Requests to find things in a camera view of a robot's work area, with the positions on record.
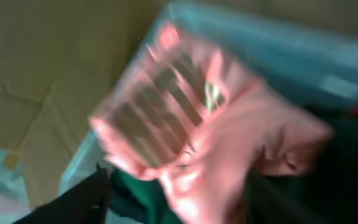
plastic bag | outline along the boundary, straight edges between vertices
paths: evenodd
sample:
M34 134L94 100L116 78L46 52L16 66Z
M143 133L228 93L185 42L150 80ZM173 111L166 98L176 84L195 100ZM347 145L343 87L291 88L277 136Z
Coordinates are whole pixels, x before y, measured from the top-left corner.
M165 24L91 117L106 158L158 178L187 223L243 223L248 171L299 174L331 137L253 71L206 40Z
M0 224L8 224L30 213L21 166L9 170L3 165L7 151L0 150Z

black object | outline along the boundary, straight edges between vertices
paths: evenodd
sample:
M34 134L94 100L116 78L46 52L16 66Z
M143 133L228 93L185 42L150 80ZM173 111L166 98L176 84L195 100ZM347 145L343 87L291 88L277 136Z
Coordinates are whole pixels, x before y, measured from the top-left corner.
M108 171L97 171L14 224L103 224L110 204Z

pink fabric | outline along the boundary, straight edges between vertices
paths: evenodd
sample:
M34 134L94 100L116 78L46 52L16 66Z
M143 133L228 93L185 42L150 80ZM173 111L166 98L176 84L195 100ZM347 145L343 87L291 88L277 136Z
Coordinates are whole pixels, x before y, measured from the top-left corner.
M232 211L251 168L308 171L332 135L238 60L173 24L121 84L91 117L106 159L139 179L158 178L186 223L243 223L245 211Z

plastic container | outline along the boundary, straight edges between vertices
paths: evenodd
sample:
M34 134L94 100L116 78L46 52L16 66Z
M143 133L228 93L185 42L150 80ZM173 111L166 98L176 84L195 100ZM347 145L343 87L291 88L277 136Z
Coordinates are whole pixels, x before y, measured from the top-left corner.
M348 108L358 102L357 39L203 4L176 3L162 11L143 46L166 20L224 47L297 105ZM62 176L60 193L92 174L97 162L104 163L103 156L90 132Z

pink plastic bag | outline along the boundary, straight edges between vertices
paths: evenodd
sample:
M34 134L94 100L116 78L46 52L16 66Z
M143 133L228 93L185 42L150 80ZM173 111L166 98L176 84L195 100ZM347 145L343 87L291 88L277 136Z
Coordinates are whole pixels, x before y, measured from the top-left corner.
M232 210L251 168L305 172L331 137L237 59L173 24L125 72L91 125L106 159L138 179L158 178L187 223L243 223L244 212Z

